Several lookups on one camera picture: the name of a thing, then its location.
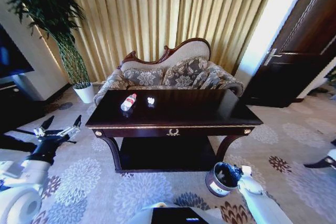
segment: dark wooden table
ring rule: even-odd
[[[132,93],[136,102],[123,112]],[[230,90],[110,90],[86,126],[107,142],[115,171],[124,173],[210,170],[235,139],[260,124]],[[226,136],[216,155],[207,137],[214,135]],[[120,149],[114,137],[124,137]]]

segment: trash can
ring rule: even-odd
[[[225,197],[238,186],[242,169],[228,163],[218,162],[206,174],[205,184],[209,191],[217,197]]]

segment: sofa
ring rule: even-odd
[[[241,96],[243,84],[210,58],[210,45],[202,38],[188,39],[173,49],[165,46],[157,61],[140,60],[133,51],[93,100],[98,105],[108,90],[115,89],[230,89]]]

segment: door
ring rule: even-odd
[[[336,0],[298,0],[243,99],[288,106],[335,56]]]

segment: plastic bottle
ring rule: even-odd
[[[133,95],[130,95],[126,98],[126,100],[121,104],[121,109],[123,111],[127,111],[129,110],[133,103],[135,102],[135,100],[137,99],[137,95],[136,94],[133,94]]]

